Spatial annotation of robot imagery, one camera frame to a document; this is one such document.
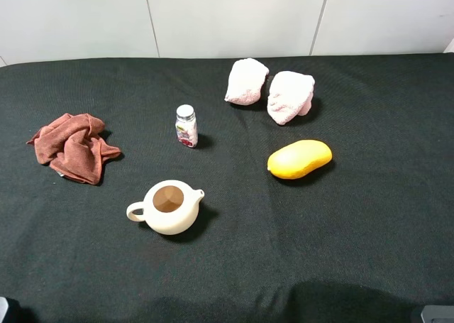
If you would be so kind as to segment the cream ceramic teapot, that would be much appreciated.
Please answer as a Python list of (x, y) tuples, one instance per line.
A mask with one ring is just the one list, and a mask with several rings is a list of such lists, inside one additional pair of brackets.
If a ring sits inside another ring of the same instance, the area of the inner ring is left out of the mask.
[(176, 235), (186, 231), (199, 214), (205, 194), (179, 180), (165, 180), (151, 187), (143, 201), (130, 204), (126, 216), (145, 222), (159, 234)]

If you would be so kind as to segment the small clear pill bottle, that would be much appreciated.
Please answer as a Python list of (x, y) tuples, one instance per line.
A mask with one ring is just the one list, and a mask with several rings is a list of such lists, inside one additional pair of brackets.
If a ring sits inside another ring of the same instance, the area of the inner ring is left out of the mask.
[(175, 128), (178, 141), (190, 148), (195, 148), (198, 143), (196, 115), (191, 105), (180, 105), (176, 110)]

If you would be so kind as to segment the yellow mango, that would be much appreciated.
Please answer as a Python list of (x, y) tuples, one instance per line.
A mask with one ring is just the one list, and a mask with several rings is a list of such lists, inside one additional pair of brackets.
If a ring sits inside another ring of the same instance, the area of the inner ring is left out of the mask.
[(333, 153), (322, 141), (300, 140), (275, 151), (267, 161), (267, 170), (283, 180), (304, 177), (331, 162)]

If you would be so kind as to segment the left pink rolled towel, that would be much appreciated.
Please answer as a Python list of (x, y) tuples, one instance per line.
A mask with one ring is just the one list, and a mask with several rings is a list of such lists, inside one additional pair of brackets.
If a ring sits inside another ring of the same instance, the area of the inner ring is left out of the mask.
[(268, 74), (269, 69), (255, 59), (246, 58), (235, 61), (228, 77), (224, 100), (241, 106), (258, 102)]

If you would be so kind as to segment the pink rolled towel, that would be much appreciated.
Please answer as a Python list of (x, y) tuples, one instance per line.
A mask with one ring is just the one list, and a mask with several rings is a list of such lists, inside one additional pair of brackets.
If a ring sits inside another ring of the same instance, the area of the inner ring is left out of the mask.
[(258, 102), (268, 74), (269, 69), (255, 59), (246, 58), (235, 61), (228, 77), (224, 100), (241, 106)]
[(269, 89), (267, 112), (280, 126), (295, 116), (306, 116), (311, 109), (315, 79), (298, 72), (278, 72)]

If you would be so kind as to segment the right pink rolled towel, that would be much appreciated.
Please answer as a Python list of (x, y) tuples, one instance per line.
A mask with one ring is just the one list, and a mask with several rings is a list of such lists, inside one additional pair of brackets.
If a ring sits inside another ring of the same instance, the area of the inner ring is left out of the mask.
[(267, 112), (280, 126), (295, 116), (306, 116), (311, 109), (315, 79), (298, 72), (278, 72), (269, 89)]

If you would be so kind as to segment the crumpled rust-red cloth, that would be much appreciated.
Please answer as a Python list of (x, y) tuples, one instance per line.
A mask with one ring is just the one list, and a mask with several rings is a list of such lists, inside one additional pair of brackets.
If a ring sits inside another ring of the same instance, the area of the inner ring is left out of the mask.
[(97, 185), (104, 163), (121, 154), (120, 148), (100, 136), (104, 127), (90, 114), (63, 114), (40, 128), (27, 144), (34, 147), (41, 165), (75, 182)]

